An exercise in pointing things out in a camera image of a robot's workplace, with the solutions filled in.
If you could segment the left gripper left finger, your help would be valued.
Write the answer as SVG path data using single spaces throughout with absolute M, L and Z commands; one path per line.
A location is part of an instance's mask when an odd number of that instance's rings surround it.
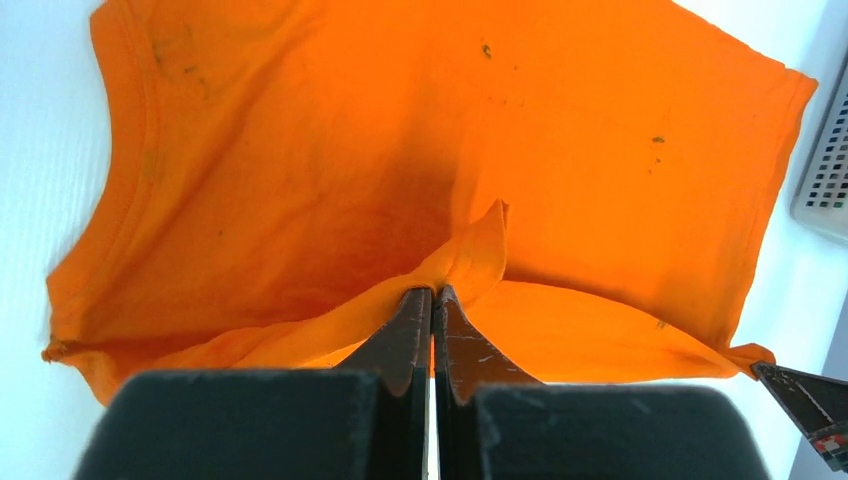
M 330 369 L 150 371 L 107 408 L 79 479 L 423 479 L 432 293 Z

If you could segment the orange t shirt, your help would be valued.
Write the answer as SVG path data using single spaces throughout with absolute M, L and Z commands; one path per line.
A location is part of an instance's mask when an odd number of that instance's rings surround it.
M 107 1 L 43 360 L 330 367 L 412 288 L 547 382 L 728 378 L 817 83 L 670 1 Z

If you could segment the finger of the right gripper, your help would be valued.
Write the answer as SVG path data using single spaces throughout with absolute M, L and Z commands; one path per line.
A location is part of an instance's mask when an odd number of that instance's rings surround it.
M 847 382 L 767 362 L 756 378 L 834 472 L 847 471 Z

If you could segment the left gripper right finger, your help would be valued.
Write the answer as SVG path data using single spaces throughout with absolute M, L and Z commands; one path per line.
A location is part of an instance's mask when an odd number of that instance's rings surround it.
M 445 479 L 764 479 L 738 410 L 677 385 L 546 385 L 468 320 L 454 288 L 431 330 Z

